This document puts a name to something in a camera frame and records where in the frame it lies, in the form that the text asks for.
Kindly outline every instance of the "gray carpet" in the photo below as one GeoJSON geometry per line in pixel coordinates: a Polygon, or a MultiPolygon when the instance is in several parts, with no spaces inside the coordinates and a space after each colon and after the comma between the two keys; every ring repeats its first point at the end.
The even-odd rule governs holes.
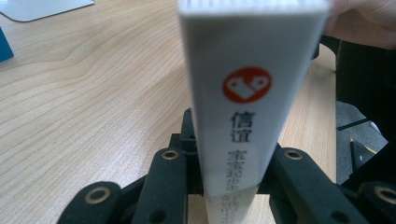
{"type": "MultiPolygon", "coordinates": [[[[355,106],[341,102],[336,103],[336,127],[344,126],[361,119],[365,119],[365,117],[355,106]]],[[[387,143],[387,140],[370,125],[370,121],[344,129],[343,131],[336,131],[337,184],[342,184],[352,173],[351,137],[375,151],[380,150],[387,143]]]]}

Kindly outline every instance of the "red circular logo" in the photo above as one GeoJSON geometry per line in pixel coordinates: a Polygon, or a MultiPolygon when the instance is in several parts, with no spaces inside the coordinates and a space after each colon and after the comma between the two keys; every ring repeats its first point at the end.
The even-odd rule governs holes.
{"type": "Polygon", "coordinates": [[[258,67],[242,68],[224,80],[224,95],[236,103],[252,103],[261,99],[271,88],[270,74],[258,67]]]}

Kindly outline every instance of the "blue box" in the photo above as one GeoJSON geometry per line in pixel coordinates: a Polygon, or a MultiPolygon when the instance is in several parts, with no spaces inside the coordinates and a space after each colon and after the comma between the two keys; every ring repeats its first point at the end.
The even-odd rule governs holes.
{"type": "Polygon", "coordinates": [[[13,56],[14,54],[12,53],[12,49],[9,46],[6,36],[0,27],[0,62],[12,58],[13,56]]]}

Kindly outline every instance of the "tabletop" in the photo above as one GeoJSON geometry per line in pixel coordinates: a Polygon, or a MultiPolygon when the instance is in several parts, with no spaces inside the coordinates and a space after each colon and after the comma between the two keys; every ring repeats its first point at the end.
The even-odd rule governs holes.
{"type": "MultiPolygon", "coordinates": [[[[55,223],[85,186],[145,175],[191,107],[176,1],[97,0],[31,22],[0,16],[0,219],[55,223]]],[[[335,180],[334,55],[320,47],[279,137],[335,180]]],[[[257,196],[247,223],[274,222],[257,196]]],[[[190,196],[189,223],[207,223],[190,196]]]]}

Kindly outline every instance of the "skin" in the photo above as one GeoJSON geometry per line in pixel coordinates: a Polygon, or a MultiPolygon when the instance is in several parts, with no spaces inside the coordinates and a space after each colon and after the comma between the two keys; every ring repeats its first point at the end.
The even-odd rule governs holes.
{"type": "Polygon", "coordinates": [[[331,0],[325,35],[381,49],[396,49],[396,0],[331,0]]]}

